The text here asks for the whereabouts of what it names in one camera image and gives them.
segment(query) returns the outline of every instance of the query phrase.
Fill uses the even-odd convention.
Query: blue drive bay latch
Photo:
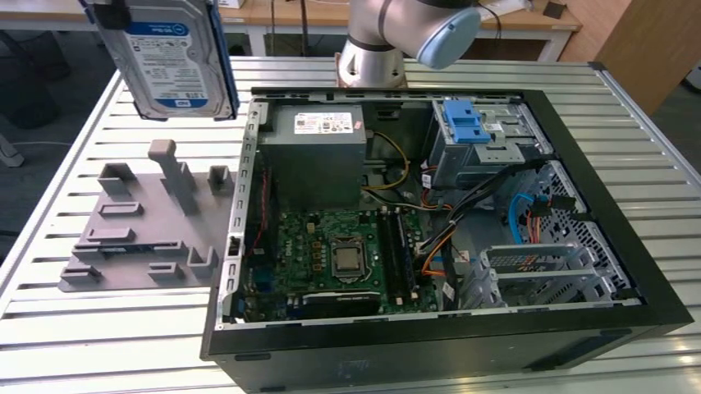
[[[491,136],[481,128],[480,115],[469,100],[445,100],[441,103],[443,115],[452,129],[456,144],[487,144]]]

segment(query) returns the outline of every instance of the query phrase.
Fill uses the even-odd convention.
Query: wooden desk
[[[539,61],[555,62],[570,35],[582,24],[564,11],[559,20],[542,15],[546,0],[534,0],[535,11],[517,11],[500,16],[503,39],[546,41]],[[347,34],[348,6],[307,1],[308,33]],[[220,8],[226,33],[244,33],[250,41],[253,56],[265,55],[265,34],[270,33],[269,0],[246,0],[242,8]],[[274,25],[278,34],[301,32],[299,1],[276,0]],[[491,39],[496,21],[481,24],[477,38]],[[0,0],[0,29],[6,30],[94,30],[77,0]]]

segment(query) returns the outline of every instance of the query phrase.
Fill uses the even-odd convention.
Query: black plastic case frame
[[[550,140],[643,305],[424,320],[357,322],[214,331],[213,279],[202,360],[213,360],[246,392],[399,383],[570,368],[632,339],[692,322],[575,140],[536,90],[253,89],[260,102],[309,103],[348,92],[513,95]]]

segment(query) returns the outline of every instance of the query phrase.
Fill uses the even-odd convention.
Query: circuit board
[[[260,320],[291,319],[285,312],[288,295],[324,291],[379,293],[379,314],[435,311],[435,290],[429,282],[416,285],[411,298],[403,302],[388,295],[377,233],[379,216],[376,211],[281,214],[276,265],[253,271],[256,282],[270,283],[257,297]],[[405,230],[408,249],[413,250],[413,244],[421,240],[417,215],[415,211],[405,210],[397,216]],[[344,257],[349,251],[360,254],[360,263],[355,265],[355,260]]]

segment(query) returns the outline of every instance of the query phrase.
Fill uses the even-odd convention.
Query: hard drive
[[[234,119],[238,99],[210,0],[78,0],[141,118]]]

